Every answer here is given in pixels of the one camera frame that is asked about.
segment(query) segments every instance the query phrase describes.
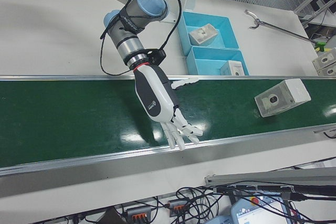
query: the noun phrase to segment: screen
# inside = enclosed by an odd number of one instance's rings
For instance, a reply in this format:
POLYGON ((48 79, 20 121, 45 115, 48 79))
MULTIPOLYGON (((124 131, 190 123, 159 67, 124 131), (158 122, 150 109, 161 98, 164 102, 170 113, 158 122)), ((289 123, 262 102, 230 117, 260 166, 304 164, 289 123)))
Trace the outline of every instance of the screen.
MULTIPOLYGON (((279 202, 270 203, 270 205, 281 212, 283 209, 279 202)), ((264 206, 265 208, 271 209, 274 212, 278 212, 272 209, 270 206, 264 206)), ((262 208, 257 208, 246 213, 237 214, 239 224, 287 224, 287 219, 262 208)))

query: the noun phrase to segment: blue bin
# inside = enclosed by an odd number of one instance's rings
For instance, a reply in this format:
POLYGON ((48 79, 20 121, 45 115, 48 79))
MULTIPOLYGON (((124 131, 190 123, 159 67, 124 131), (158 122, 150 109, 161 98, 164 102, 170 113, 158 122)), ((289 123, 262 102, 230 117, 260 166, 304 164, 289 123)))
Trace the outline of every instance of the blue bin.
POLYGON ((206 24, 213 25, 218 31, 215 40, 210 45, 206 46, 206 48, 239 48, 230 20, 227 17, 183 12, 177 28, 179 30, 178 34, 180 35, 183 54, 185 56, 189 54, 191 47, 193 47, 188 34, 206 24))
POLYGON ((220 69, 228 60, 240 61, 248 76, 241 51, 223 48, 192 47, 187 57, 188 72, 191 75, 220 76, 220 69))

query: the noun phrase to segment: white block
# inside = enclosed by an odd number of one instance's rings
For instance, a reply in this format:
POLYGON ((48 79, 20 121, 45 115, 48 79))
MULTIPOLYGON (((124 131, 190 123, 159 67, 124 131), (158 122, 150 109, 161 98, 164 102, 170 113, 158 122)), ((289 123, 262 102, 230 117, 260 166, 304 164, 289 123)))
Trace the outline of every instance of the white block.
POLYGON ((319 76, 336 76, 336 62, 328 67, 320 69, 317 71, 317 74, 319 76))
POLYGON ((240 61, 228 60, 220 68, 220 74, 222 76, 244 76, 243 65, 240 61))
POLYGON ((334 47, 328 52, 320 55, 318 58, 314 59, 313 61, 314 67, 316 71, 321 70, 333 63, 336 62, 336 48, 334 47))
POLYGON ((264 118, 280 114, 311 100, 300 79, 284 80, 254 99, 264 118))
POLYGON ((189 39, 194 46, 208 46, 210 45, 218 35, 215 27, 211 24, 206 24, 196 30, 189 33, 189 39))

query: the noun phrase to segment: conveyor belt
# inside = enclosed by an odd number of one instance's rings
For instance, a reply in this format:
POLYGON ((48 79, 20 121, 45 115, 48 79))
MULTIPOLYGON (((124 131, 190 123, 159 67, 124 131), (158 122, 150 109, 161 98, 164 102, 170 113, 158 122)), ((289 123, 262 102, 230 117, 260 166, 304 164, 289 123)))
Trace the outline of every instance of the conveyor belt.
MULTIPOLYGON (((254 96, 280 81, 201 80, 176 93, 201 141, 336 123, 335 79, 303 80, 310 102, 262 118, 254 96)), ((3 80, 0 111, 2 168, 167 145, 134 80, 3 80)))

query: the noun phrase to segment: electrical socket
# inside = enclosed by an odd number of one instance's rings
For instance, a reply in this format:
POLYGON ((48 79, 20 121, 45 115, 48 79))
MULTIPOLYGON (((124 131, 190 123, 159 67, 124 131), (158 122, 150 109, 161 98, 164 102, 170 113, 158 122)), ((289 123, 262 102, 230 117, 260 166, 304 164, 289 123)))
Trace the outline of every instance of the electrical socket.
POLYGON ((173 199, 168 201, 169 217, 176 217, 177 212, 180 211, 188 202, 189 198, 173 199))
POLYGON ((133 207, 126 210, 127 216, 126 221, 128 224, 138 224, 144 223, 141 218, 147 217, 148 222, 151 221, 151 207, 141 206, 141 207, 133 207))

